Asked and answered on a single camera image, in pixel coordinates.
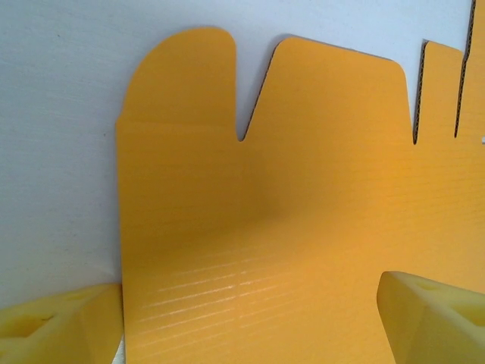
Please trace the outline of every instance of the white background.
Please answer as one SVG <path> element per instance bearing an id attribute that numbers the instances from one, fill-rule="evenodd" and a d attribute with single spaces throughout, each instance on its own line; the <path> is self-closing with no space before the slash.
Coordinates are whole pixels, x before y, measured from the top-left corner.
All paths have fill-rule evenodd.
<path id="1" fill-rule="evenodd" d="M 413 115 L 423 39 L 464 50 L 470 5 L 0 0 L 0 307 L 120 281 L 114 123 L 131 74 L 164 38 L 208 25 L 232 33 L 241 136 L 289 34 L 399 62 Z"/>

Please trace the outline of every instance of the yellow board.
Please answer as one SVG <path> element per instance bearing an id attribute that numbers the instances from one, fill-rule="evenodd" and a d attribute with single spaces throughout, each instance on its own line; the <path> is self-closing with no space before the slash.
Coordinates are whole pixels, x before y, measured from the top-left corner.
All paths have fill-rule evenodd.
<path id="1" fill-rule="evenodd" d="M 117 123 L 130 364 L 389 363 L 382 271 L 485 290 L 485 58 L 454 139 L 462 55 L 425 53 L 416 145 L 386 59 L 284 40 L 238 143 L 227 33 L 147 56 Z"/>
<path id="2" fill-rule="evenodd" d="M 123 335 L 119 284 L 0 310 L 0 364 L 110 364 Z"/>
<path id="3" fill-rule="evenodd" d="M 485 362 L 485 295 L 388 271 L 377 306 L 396 364 Z"/>

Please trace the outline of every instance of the yellow plastic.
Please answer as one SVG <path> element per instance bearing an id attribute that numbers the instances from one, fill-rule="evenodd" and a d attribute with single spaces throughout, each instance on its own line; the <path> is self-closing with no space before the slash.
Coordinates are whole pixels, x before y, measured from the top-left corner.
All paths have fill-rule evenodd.
<path id="1" fill-rule="evenodd" d="M 123 335 L 119 284 L 0 310 L 0 364 L 110 364 Z"/>
<path id="2" fill-rule="evenodd" d="M 485 362 L 485 295 L 388 271 L 377 306 L 396 364 Z"/>
<path id="3" fill-rule="evenodd" d="M 238 143 L 229 34 L 147 56 L 117 123 L 130 363 L 388 364 L 382 271 L 485 290 L 485 60 L 454 139 L 462 55 L 426 52 L 417 145 L 386 59 L 284 40 Z"/>

